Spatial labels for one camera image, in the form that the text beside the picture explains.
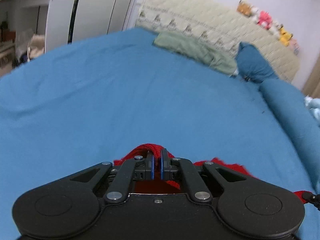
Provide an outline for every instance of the headboard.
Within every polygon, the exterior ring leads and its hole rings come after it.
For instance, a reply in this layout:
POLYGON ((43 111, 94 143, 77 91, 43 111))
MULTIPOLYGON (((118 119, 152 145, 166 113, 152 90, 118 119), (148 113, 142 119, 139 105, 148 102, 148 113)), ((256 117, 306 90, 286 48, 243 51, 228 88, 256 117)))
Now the headboard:
POLYGON ((240 41, 252 43, 278 76, 289 82, 299 69, 298 57, 267 30, 212 0, 144 0, 136 26, 195 36, 233 57, 240 41))

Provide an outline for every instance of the white desk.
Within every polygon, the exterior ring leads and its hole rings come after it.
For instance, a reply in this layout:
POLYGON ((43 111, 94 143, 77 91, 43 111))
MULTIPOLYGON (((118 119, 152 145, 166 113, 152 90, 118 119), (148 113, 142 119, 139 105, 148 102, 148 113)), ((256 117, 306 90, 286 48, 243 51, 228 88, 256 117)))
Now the white desk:
POLYGON ((47 6, 45 52, 68 43, 74 0, 0 0, 0 12, 8 12, 10 30, 16 37, 29 28, 36 32, 39 6, 47 6))

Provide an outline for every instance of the folded green cloth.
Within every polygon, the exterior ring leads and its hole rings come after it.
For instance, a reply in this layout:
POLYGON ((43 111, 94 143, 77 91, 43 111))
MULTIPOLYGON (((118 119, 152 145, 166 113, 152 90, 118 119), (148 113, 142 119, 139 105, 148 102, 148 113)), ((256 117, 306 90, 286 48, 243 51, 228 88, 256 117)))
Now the folded green cloth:
POLYGON ((153 44, 193 58, 227 75, 232 75, 237 68, 237 63, 232 57, 194 37, 175 32, 161 32, 153 44))

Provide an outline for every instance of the red garment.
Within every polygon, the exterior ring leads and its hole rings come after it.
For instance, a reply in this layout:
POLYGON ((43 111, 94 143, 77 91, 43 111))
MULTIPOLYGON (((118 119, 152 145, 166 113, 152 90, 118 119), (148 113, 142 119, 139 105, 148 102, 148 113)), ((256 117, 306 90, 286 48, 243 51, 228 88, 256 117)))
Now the red garment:
MULTIPOLYGON (((161 150, 163 147, 161 145, 152 144, 152 143, 146 143, 142 144, 135 149, 133 149, 131 152, 129 152, 125 157, 123 157, 121 160, 114 160, 115 165, 121 165, 124 163, 125 160, 132 159, 137 155, 142 155, 144 158, 147 157, 148 151, 151 151, 153 155, 155 156, 155 171, 159 171, 159 160, 161 158, 161 150)), ((174 158, 174 156, 168 152, 169 158, 174 158)), ((213 158, 211 160, 214 163, 217 163, 221 166, 227 167, 229 169, 232 169, 234 171, 238 171, 244 175, 252 176, 245 168, 244 166, 241 166, 239 164, 225 164, 222 160, 219 160, 218 158, 213 158)), ((194 165, 196 166, 202 166, 203 163, 206 161, 199 161, 195 162, 194 165)), ((155 179, 153 181, 137 181, 136 187, 135 187, 136 193, 154 193, 154 194, 160 194, 160 193, 179 193, 180 192, 180 185, 179 183, 175 181, 162 181, 159 177, 159 174, 155 174, 155 179)), ((296 191, 294 192, 300 200, 303 202, 303 204, 307 203, 307 201, 302 197, 302 194, 307 191, 296 191)))

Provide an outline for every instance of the blue fabric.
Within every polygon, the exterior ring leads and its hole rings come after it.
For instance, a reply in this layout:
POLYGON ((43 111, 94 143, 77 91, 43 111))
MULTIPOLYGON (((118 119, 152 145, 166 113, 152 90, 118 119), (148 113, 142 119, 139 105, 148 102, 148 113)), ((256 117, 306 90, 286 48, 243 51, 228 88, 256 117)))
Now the blue fabric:
POLYGON ((304 95, 287 82, 275 79, 265 80, 260 91, 293 142, 314 189, 320 194, 320 129, 304 105, 304 95))
MULTIPOLYGON (((77 42, 0 79, 0 239, 19 235, 11 218, 19 195, 143 143, 312 191, 257 84, 156 48, 154 38, 133 29, 77 42)), ((319 239, 320 212, 305 208, 298 235, 319 239)))
POLYGON ((278 78, 269 63, 252 44, 240 42, 236 61, 239 74, 254 82, 261 83, 266 79, 278 78))

